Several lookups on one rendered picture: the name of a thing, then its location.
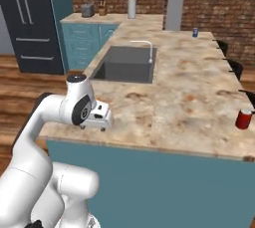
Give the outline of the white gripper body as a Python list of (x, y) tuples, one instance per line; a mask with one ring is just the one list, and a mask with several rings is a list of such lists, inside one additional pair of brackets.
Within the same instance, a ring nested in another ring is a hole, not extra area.
[(98, 112), (91, 112), (88, 118), (81, 123), (81, 126), (91, 126), (99, 128), (108, 128), (113, 125), (113, 115), (110, 110), (104, 114)]

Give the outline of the teal kitchen island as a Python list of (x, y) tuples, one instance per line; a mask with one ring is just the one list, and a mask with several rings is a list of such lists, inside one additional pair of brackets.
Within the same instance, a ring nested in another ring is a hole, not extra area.
[(95, 81), (112, 128), (43, 129), (53, 160), (95, 170), (103, 228), (249, 228), (255, 217), (255, 116), (209, 32), (116, 32), (110, 46), (157, 48), (150, 84)]

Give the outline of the red soda can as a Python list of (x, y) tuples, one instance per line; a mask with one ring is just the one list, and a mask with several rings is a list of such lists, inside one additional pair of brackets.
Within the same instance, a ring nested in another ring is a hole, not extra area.
[(246, 129), (251, 121), (252, 112), (250, 110), (242, 109), (239, 111), (235, 125), (239, 129)]

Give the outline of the grey sink basin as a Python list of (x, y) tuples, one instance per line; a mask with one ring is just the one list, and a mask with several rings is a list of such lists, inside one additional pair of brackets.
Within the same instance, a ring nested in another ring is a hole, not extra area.
[(156, 48), (111, 46), (91, 80), (151, 84)]

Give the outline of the teal base cupboards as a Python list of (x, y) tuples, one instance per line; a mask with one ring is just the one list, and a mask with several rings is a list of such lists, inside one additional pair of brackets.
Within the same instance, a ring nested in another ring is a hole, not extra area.
[(69, 68), (84, 70), (118, 26), (118, 24), (103, 23), (63, 23)]

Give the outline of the grey toaster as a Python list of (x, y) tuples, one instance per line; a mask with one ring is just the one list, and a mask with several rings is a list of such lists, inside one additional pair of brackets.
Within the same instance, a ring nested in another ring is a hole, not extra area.
[(82, 16), (89, 18), (95, 15), (95, 9), (93, 3), (86, 3), (81, 6)]

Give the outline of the wooden knife block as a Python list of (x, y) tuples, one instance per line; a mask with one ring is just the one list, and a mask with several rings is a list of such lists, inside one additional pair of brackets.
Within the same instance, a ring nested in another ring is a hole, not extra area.
[(107, 12), (107, 5), (106, 1), (101, 0), (99, 3), (99, 15), (100, 16), (106, 16), (108, 14)]

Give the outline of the black fridge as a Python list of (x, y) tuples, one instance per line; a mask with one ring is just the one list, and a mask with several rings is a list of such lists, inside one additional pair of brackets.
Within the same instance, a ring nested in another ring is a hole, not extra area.
[(1, 0), (19, 69), (63, 75), (51, 0)]

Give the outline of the white paper towel roll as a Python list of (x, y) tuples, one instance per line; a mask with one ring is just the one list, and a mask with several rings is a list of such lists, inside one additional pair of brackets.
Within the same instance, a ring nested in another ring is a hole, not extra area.
[(129, 19), (135, 18), (135, 5), (136, 0), (127, 0), (127, 17)]

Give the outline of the black bar stool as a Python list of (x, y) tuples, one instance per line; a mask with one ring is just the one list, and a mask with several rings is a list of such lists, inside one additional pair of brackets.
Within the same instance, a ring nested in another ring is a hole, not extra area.
[(227, 56), (228, 44), (224, 41), (217, 40), (218, 48), (222, 51), (224, 56)]
[(237, 80), (240, 80), (242, 72), (243, 72), (243, 66), (233, 60), (227, 59), (228, 64), (231, 67), (232, 72), (235, 74)]
[(248, 97), (250, 103), (252, 104), (254, 110), (255, 110), (255, 93), (245, 91), (245, 90), (238, 90), (241, 93), (245, 93), (246, 96)]

